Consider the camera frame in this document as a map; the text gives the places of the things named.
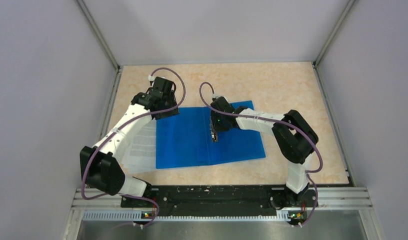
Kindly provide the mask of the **blue plastic file folder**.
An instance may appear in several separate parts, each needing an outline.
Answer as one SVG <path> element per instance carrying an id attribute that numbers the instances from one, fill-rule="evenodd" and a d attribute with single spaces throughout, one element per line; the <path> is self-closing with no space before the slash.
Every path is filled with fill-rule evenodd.
<path id="1" fill-rule="evenodd" d="M 220 132 L 213 142 L 210 109 L 182 107 L 179 115 L 156 121 L 156 168 L 211 166 L 266 157 L 261 134 L 252 130 Z"/>

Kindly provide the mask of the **white printed paper stack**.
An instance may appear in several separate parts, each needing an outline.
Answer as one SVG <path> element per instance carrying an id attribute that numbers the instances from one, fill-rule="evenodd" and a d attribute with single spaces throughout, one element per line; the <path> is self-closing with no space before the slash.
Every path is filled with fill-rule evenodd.
<path id="1" fill-rule="evenodd" d="M 140 129 L 122 158 L 122 165 L 128 174 L 139 174 L 156 170 L 155 120 Z"/>

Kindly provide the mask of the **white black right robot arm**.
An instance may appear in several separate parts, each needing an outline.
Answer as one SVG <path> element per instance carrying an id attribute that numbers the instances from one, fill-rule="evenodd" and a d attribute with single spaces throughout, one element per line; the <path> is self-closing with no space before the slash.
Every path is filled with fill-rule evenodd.
<path id="1" fill-rule="evenodd" d="M 291 206 L 300 205 L 309 186 L 309 161 L 313 154 L 320 154 L 316 148 L 318 135 L 303 116 L 296 110 L 270 114 L 246 106 L 234 107 L 223 96 L 214 96 L 210 109 L 214 139 L 218 132 L 231 129 L 256 131 L 275 137 L 282 155 L 288 160 L 283 199 Z"/>

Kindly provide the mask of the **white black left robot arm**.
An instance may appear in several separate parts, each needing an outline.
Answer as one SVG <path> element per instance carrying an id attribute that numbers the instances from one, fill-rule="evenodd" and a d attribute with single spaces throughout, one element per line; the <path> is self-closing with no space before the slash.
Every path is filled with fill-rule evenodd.
<path id="1" fill-rule="evenodd" d="M 158 76 L 151 79 L 152 86 L 133 97 L 116 125 L 93 147 L 85 146 L 80 152 L 82 181 L 86 185 L 111 196 L 133 196 L 141 207 L 152 200 L 150 184 L 127 176 L 121 167 L 123 156 L 147 123 L 179 114 L 175 83 Z"/>

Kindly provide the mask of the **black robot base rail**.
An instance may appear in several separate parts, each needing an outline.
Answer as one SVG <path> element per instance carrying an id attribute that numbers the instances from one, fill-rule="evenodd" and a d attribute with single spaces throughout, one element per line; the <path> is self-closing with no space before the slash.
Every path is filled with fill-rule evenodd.
<path id="1" fill-rule="evenodd" d="M 283 199 L 285 185 L 154 185 L 145 197 L 159 205 L 160 217 L 274 217 L 281 210 L 294 213 L 318 206 L 316 192 L 303 199 Z"/>

